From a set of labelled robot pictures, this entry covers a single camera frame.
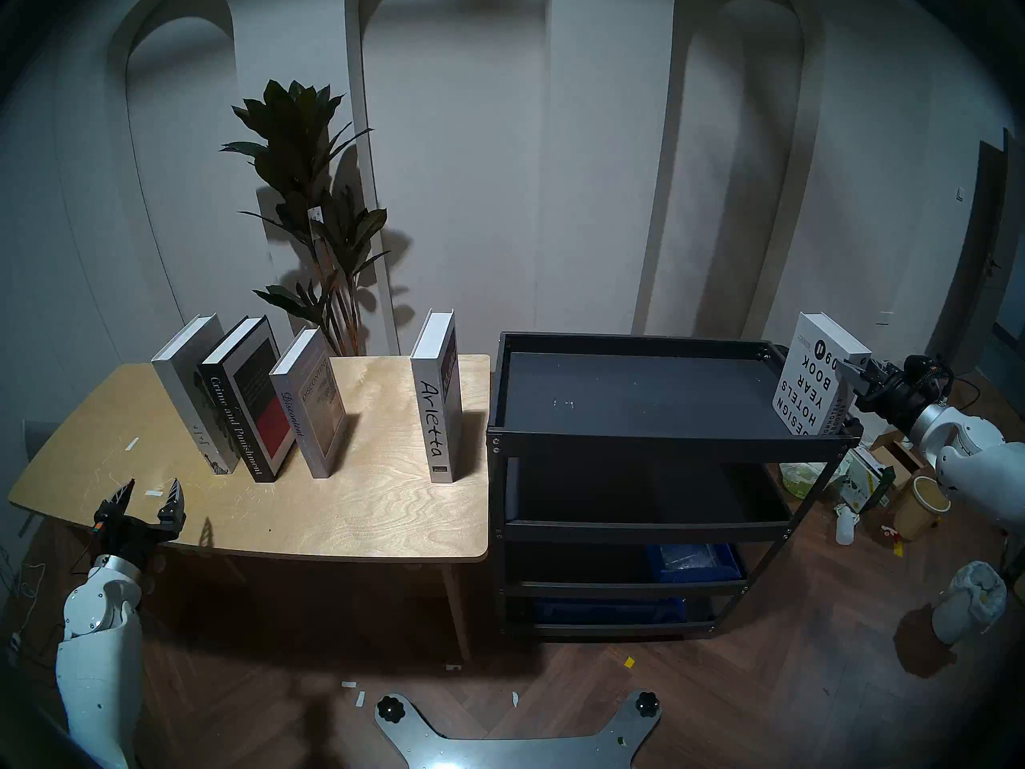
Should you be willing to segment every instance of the black book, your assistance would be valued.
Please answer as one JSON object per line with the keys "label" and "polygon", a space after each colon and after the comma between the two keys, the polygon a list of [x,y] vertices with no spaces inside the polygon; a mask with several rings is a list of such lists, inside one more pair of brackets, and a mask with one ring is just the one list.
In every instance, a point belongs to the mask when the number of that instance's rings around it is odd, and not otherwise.
{"label": "black book", "polygon": [[214,404],[224,413],[239,455],[256,482],[274,482],[295,443],[271,381],[278,345],[266,317],[242,320],[199,365]]}

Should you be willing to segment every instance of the black knob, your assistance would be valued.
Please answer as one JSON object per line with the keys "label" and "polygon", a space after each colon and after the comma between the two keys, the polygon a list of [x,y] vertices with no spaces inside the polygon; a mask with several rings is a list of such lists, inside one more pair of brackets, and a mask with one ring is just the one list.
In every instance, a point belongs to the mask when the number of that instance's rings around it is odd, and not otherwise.
{"label": "black knob", "polygon": [[658,697],[654,692],[641,692],[638,696],[638,711],[642,717],[654,717],[658,714]]}
{"label": "black knob", "polygon": [[402,700],[385,694],[377,703],[377,714],[385,722],[397,724],[399,720],[406,716],[406,706],[402,704]]}

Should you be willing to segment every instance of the plastic bag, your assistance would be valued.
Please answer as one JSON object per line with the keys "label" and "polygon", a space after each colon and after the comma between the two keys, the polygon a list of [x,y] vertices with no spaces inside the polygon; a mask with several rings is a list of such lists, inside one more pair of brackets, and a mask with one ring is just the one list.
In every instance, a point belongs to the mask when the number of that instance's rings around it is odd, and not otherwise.
{"label": "plastic bag", "polygon": [[[829,482],[835,482],[847,474],[850,464],[850,458],[845,457],[836,471],[833,472]],[[779,464],[779,474],[783,478],[783,487],[791,495],[804,498],[812,489],[812,485],[818,480],[819,475],[825,471],[825,468],[826,464],[824,462],[781,462]]]}
{"label": "plastic bag", "polygon": [[706,543],[662,545],[662,562],[666,570],[690,570],[691,568],[717,568],[719,557],[715,550]]}
{"label": "plastic bag", "polygon": [[1008,588],[999,573],[987,563],[970,562],[954,573],[950,584],[940,596],[940,602],[961,591],[972,597],[968,610],[979,624],[988,629],[1003,614],[1008,604]]}

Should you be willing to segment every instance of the wooden table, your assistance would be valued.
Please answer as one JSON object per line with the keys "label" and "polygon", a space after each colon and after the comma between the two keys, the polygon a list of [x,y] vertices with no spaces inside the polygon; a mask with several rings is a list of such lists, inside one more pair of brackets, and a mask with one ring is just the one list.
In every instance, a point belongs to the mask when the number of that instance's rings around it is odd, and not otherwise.
{"label": "wooden table", "polygon": [[241,461],[234,474],[213,475],[153,367],[127,364],[57,429],[10,500],[91,528],[99,502],[134,478],[128,513],[156,523],[177,478],[187,521],[176,544],[271,557],[437,563],[459,649],[468,659],[455,566],[480,562],[488,551],[490,360],[459,356],[463,438],[460,476],[451,485],[430,483],[409,359],[336,358],[332,365],[348,435],[328,479],[310,476],[298,447],[274,483],[253,482]]}

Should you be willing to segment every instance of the blue storage bin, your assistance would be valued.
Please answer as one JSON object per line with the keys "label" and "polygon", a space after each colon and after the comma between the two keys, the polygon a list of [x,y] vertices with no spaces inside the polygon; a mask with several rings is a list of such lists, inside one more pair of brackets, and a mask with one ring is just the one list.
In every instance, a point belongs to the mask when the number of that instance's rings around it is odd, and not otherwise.
{"label": "blue storage bin", "polygon": [[533,598],[534,621],[550,625],[647,625],[687,622],[682,598],[622,601],[604,598]]}
{"label": "blue storage bin", "polygon": [[741,577],[740,561],[734,552],[734,548],[723,542],[712,545],[719,560],[716,567],[710,568],[687,568],[684,570],[667,570],[665,561],[662,558],[661,545],[648,547],[648,559],[651,561],[652,574],[656,581],[662,583],[684,584],[688,581],[736,581]]}

